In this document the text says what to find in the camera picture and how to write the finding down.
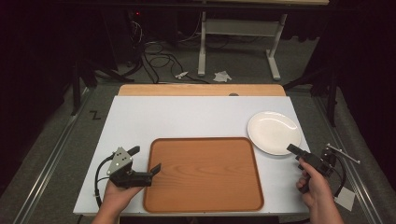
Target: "white plate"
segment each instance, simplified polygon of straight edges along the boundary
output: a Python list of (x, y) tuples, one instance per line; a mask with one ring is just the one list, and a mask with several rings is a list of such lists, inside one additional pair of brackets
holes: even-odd
[(288, 117), (271, 111), (254, 115), (247, 125), (250, 140), (259, 149), (273, 155), (287, 155), (289, 144), (299, 146), (301, 132)]

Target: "brown tray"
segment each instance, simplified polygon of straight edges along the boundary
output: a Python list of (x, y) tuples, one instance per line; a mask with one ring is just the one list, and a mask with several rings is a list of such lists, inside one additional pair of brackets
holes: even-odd
[(245, 137), (160, 138), (148, 169), (161, 171), (146, 188), (151, 213), (257, 211), (264, 198), (253, 147)]

